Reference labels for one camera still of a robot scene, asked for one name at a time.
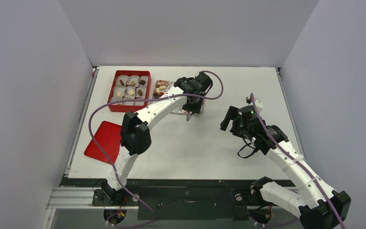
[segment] black mounting bracket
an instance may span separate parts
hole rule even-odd
[[[130,191],[138,195],[140,194],[140,192],[135,189],[130,189]],[[104,179],[101,182],[101,188],[94,190],[92,206],[117,206],[124,202],[124,198],[127,199],[124,206],[138,205],[138,201],[134,200],[132,196],[124,191],[124,189],[116,191],[114,188],[111,188],[107,183],[107,180]]]
[[[225,131],[229,125],[231,120],[236,119],[239,116],[238,113],[239,108],[234,106],[229,106],[228,111],[226,112],[224,120],[220,124],[220,130]]]
[[[263,200],[260,190],[263,188],[263,185],[270,183],[270,182],[273,182],[273,180],[271,178],[262,177],[252,183],[252,185],[251,185],[251,190],[253,191],[252,199],[255,201],[256,204],[263,205],[263,204],[267,203],[265,200]]]
[[[334,196],[330,198],[330,201],[335,206],[342,221],[345,221],[350,208],[351,198],[345,191],[337,193],[333,190],[332,193]],[[321,199],[318,200],[318,204],[319,206],[313,209],[310,209],[307,205],[299,207],[301,212],[299,219],[302,226],[305,229],[332,229],[339,225],[339,221],[329,204]]]
[[[174,83],[174,86],[182,89],[184,94],[205,96],[213,87],[213,81],[207,74],[200,72],[195,78],[179,78]],[[201,112],[203,101],[204,99],[188,96],[187,102],[185,105],[183,105],[182,109],[188,112],[199,114]]]
[[[137,113],[125,113],[121,127],[121,146],[128,149],[129,154],[142,154],[151,145],[151,134],[147,122],[143,122]]]

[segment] red cutting board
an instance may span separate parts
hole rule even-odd
[[[103,121],[94,135],[99,145],[110,156],[114,163],[116,162],[120,151],[120,132],[120,125]],[[84,154],[88,157],[110,164],[110,161],[99,150],[93,140],[89,143]]]

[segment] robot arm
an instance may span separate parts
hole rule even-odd
[[[230,120],[232,120],[233,124],[230,132],[234,136],[254,140],[255,151],[260,150],[273,160],[300,192],[298,194],[289,191],[276,184],[272,179],[264,177],[252,184],[252,198],[257,203],[270,202],[291,212],[300,218],[306,229],[334,228],[339,222],[330,209],[328,202],[326,202],[326,198],[315,184],[316,181],[330,198],[344,221],[351,202],[349,195],[344,191],[337,193],[333,187],[324,182],[304,161],[304,156],[295,151],[293,145],[279,127],[275,125],[267,126],[267,130],[274,140],[288,153],[287,155],[284,154],[267,136],[261,122],[258,120],[250,98],[247,98],[246,101],[249,105],[240,109],[229,107],[227,115],[221,123],[221,130],[225,131]],[[260,111],[263,104],[258,99],[254,101],[256,108]],[[302,167],[306,168],[313,177],[307,174]]]
[[[210,77],[200,72],[195,78],[183,77],[178,79],[174,86],[162,97],[169,97],[176,94],[197,94],[205,96],[212,85],[213,82]],[[127,112],[122,122],[122,147],[120,147],[115,162],[120,181],[124,185],[127,183],[128,174],[138,155],[145,152],[151,145],[150,131],[159,121],[180,106],[183,106],[183,109],[188,112],[186,120],[189,121],[193,114],[200,112],[202,104],[203,99],[201,98],[180,96],[158,101],[135,113]],[[110,187],[102,188],[108,197],[110,197],[113,189],[118,191],[122,188],[115,178],[114,170],[106,177],[106,180]]]

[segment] black cable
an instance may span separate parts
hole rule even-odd
[[[260,211],[262,208],[265,208],[265,207],[267,207],[267,206],[270,206],[272,203],[269,203],[269,202],[267,202],[267,203],[265,203],[265,204],[263,204],[262,206],[260,206],[260,207],[258,207],[258,208],[256,208],[256,209],[252,209],[252,210],[250,210],[250,212],[252,212],[251,214],[249,214],[249,216],[250,217],[252,217],[254,214],[256,214],[256,215],[260,215],[260,216],[264,216],[265,215],[265,213],[263,214],[263,213],[259,213],[258,211]]]
[[[236,155],[238,155],[238,157],[240,157],[240,158],[243,158],[243,159],[246,159],[246,158],[249,158],[249,157],[251,157],[251,156],[253,156],[253,154],[255,154],[256,152],[257,152],[257,150],[254,148],[254,147],[252,147],[252,146],[250,146],[251,144],[252,144],[252,141],[250,142],[250,143],[247,143],[246,142],[246,140],[245,140],[245,138],[242,138],[243,139],[243,141],[246,143],[246,145],[244,145],[237,153],[236,153]],[[240,155],[240,152],[243,150],[243,149],[245,149],[246,147],[249,147],[249,148],[252,148],[253,149],[253,152],[251,153],[251,154],[249,154],[249,155],[247,155],[247,156],[241,156]]]
[[[103,181],[104,179],[99,179],[98,181],[96,181],[96,183],[93,185],[92,187],[92,191],[94,192],[94,187],[97,185],[97,183],[99,183],[100,181]]]

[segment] wire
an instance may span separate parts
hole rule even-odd
[[[110,103],[107,103],[107,104],[104,104],[100,107],[98,107],[96,110],[94,110],[91,114],[91,116],[89,117],[89,122],[88,122],[88,128],[89,128],[89,134],[91,135],[92,137],[92,141],[96,144],[96,146],[99,148],[99,150],[103,153],[103,155],[107,158],[107,160],[109,160],[109,162],[111,162],[111,165],[113,167],[113,170],[114,170],[114,173],[115,173],[115,176],[116,176],[116,179],[117,179],[117,182],[120,184],[120,186],[128,193],[130,194],[131,196],[133,196],[134,198],[136,198],[140,203],[142,203],[144,206],[146,206],[153,214],[154,214],[154,218],[147,221],[147,222],[144,222],[144,223],[140,223],[140,224],[136,224],[136,225],[130,225],[130,226],[120,226],[120,225],[114,225],[115,227],[117,228],[136,228],[136,227],[141,227],[141,226],[144,226],[144,225],[148,225],[152,222],[154,222],[156,220],[156,212],[152,209],[152,207],[150,207],[147,203],[145,203],[143,200],[141,200],[139,197],[135,196],[130,190],[128,190],[128,188],[126,188],[126,186],[121,182],[120,178],[119,178],[119,175],[117,173],[117,168],[116,166],[114,165],[114,162],[112,161],[112,159],[110,158],[110,156],[106,153],[106,151],[104,151],[104,149],[102,148],[102,146],[100,146],[100,144],[97,142],[96,138],[94,137],[94,134],[93,134],[93,131],[92,131],[92,119],[94,117],[94,115],[101,109],[109,106],[109,105],[112,105],[112,104],[117,104],[117,103],[121,103],[121,102],[154,102],[154,101],[162,101],[162,100],[167,100],[167,99],[171,99],[171,98],[176,98],[176,97],[180,97],[180,96],[190,96],[190,97],[196,97],[196,98],[202,98],[202,99],[208,99],[208,100],[216,100],[218,98],[220,98],[222,96],[222,94],[224,93],[224,84],[222,83],[222,80],[221,78],[211,72],[211,71],[201,71],[203,73],[210,73],[212,75],[214,75],[220,82],[221,84],[221,92],[218,96],[216,97],[213,97],[213,98],[210,98],[210,97],[205,97],[205,96],[201,96],[201,95],[196,95],[196,94],[175,94],[175,95],[171,95],[169,97],[161,97],[161,98],[158,98],[158,99],[128,99],[128,100],[121,100],[121,101],[113,101],[113,102],[110,102]],[[106,221],[109,222],[110,219],[114,216],[116,216],[117,213],[115,214],[112,214],[110,215]]]
[[[267,202],[266,204],[261,205],[260,207],[254,209],[254,210],[251,210],[252,214],[250,214],[249,216],[252,217],[253,214],[260,215],[260,216],[265,216],[267,213],[266,214],[262,214],[262,213],[258,213],[258,211],[260,211],[262,208],[265,208],[265,207],[267,207],[269,205],[271,206],[271,204],[272,203]]]
[[[94,187],[100,182],[100,181],[102,181],[102,180],[104,180],[104,179],[99,179],[98,181],[96,181],[96,183],[93,185],[93,187],[92,187],[92,191],[94,192]]]
[[[127,203],[127,197],[124,196],[124,202],[120,205],[119,209],[117,210],[117,212],[119,212],[120,215],[122,215],[123,217],[125,217],[124,213],[121,211],[121,208],[123,207],[124,204]]]
[[[269,208],[269,210],[266,212],[266,215],[270,215],[269,219],[271,219],[271,218],[273,217],[272,207],[273,207],[273,204],[270,204],[270,208]]]
[[[254,102],[254,97],[253,97],[253,93],[250,93],[250,97],[252,100],[252,103],[255,104]],[[294,158],[287,152],[285,151],[279,144],[278,142],[273,138],[273,136],[270,134],[270,131],[267,129],[266,125],[264,124],[259,111],[257,110],[256,106],[254,107],[254,111],[256,112],[257,118],[259,119],[260,124],[262,125],[264,131],[266,132],[267,136],[270,138],[270,140],[287,156],[289,157],[291,160],[294,160]],[[311,178],[314,178],[314,175],[311,173],[311,171],[309,171],[301,162],[296,161],[296,164],[299,165]],[[346,229],[342,218],[340,218],[339,213],[337,212],[335,206],[333,205],[332,201],[330,200],[330,198],[327,196],[327,194],[325,193],[325,191],[323,190],[323,188],[321,187],[321,185],[319,184],[319,182],[317,180],[314,180],[314,183],[316,185],[316,187],[319,189],[319,191],[322,193],[322,195],[325,197],[327,203],[329,204],[330,208],[332,209],[333,213],[335,214],[337,221],[339,221],[339,224],[341,226],[342,229]]]
[[[236,155],[238,155],[238,157],[240,157],[240,158],[243,158],[243,159],[246,159],[246,158],[249,158],[249,157],[251,157],[251,156],[253,156],[253,154],[255,154],[256,153],[256,151],[254,151],[254,147],[251,147],[250,145],[252,144],[252,141],[250,141],[250,143],[247,143],[246,142],[246,140],[245,140],[245,138],[242,138],[243,139],[243,141],[246,143],[246,145],[244,145],[237,153],[236,153]],[[246,147],[249,147],[249,148],[252,148],[253,149],[253,152],[251,153],[251,154],[249,154],[249,155],[247,155],[247,156],[241,156],[239,153],[243,150],[243,149],[245,149]]]

